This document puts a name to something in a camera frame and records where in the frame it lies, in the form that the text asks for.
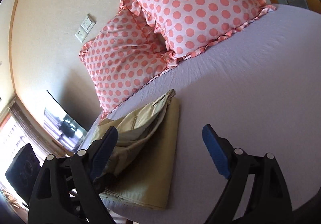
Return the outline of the khaki tan pants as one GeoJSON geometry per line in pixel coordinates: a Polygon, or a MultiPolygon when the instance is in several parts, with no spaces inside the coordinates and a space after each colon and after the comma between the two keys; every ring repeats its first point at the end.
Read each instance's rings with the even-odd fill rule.
{"type": "Polygon", "coordinates": [[[110,128],[118,141],[98,180],[100,197],[153,210],[167,207],[179,128],[180,102],[171,89],[117,120],[103,119],[91,142],[110,128]]]}

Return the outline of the black flat screen television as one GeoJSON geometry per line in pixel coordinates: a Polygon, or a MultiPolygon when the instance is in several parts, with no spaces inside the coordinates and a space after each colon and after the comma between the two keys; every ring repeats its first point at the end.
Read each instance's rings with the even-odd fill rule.
{"type": "Polygon", "coordinates": [[[70,152],[79,149],[88,133],[48,91],[45,95],[44,128],[70,152]]]}

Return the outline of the right polka dot pillow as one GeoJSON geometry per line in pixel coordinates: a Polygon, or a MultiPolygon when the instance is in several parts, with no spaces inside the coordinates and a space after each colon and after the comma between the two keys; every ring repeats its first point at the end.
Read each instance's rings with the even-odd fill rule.
{"type": "Polygon", "coordinates": [[[276,8],[265,0],[136,0],[171,57],[188,59],[276,8]]]}

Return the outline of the grey bed mattress sheet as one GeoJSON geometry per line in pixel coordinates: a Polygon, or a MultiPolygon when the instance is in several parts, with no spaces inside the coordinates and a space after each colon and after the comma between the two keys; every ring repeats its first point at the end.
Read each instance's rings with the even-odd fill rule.
{"type": "Polygon", "coordinates": [[[320,189],[320,14],[278,5],[146,85],[110,118],[170,89],[181,109],[166,210],[104,200],[108,209],[139,223],[203,223],[226,185],[202,140],[206,124],[248,154],[273,153],[293,208],[320,189]]]}

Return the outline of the white wall switch plate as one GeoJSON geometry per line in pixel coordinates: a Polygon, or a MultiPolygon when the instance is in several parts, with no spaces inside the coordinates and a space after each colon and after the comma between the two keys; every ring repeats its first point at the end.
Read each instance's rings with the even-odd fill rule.
{"type": "Polygon", "coordinates": [[[88,14],[80,24],[80,26],[86,31],[88,34],[93,26],[96,24],[96,22],[93,20],[93,18],[88,14]]]}

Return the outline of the left polka dot pillow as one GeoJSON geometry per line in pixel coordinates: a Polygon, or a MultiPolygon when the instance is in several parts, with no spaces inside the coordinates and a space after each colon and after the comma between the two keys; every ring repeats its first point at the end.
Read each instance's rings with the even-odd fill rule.
{"type": "Polygon", "coordinates": [[[102,118],[154,78],[177,66],[146,22],[137,0],[120,0],[119,11],[79,52],[95,86],[102,118]]]}

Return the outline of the polka dot pillow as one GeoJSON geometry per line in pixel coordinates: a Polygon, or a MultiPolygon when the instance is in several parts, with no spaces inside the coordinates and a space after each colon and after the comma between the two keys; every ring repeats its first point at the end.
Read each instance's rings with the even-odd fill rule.
{"type": "Polygon", "coordinates": [[[146,22],[137,0],[120,0],[119,11],[79,52],[95,86],[102,118],[154,78],[177,66],[146,22]]]}
{"type": "Polygon", "coordinates": [[[276,8],[265,0],[136,0],[171,57],[188,59],[276,8]]]}

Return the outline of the white wall power socket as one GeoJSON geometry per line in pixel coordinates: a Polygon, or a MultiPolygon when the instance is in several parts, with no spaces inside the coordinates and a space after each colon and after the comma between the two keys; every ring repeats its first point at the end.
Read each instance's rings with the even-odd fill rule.
{"type": "Polygon", "coordinates": [[[75,33],[75,37],[79,42],[84,42],[87,36],[88,33],[82,27],[79,27],[75,33]]]}

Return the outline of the wooden window frame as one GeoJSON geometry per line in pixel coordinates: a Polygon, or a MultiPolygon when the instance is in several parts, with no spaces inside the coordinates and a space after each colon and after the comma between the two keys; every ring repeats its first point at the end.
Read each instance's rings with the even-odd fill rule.
{"type": "Polygon", "coordinates": [[[28,143],[41,163],[49,154],[58,158],[72,155],[37,123],[21,100],[14,97],[1,111],[1,149],[14,156],[28,143]]]}

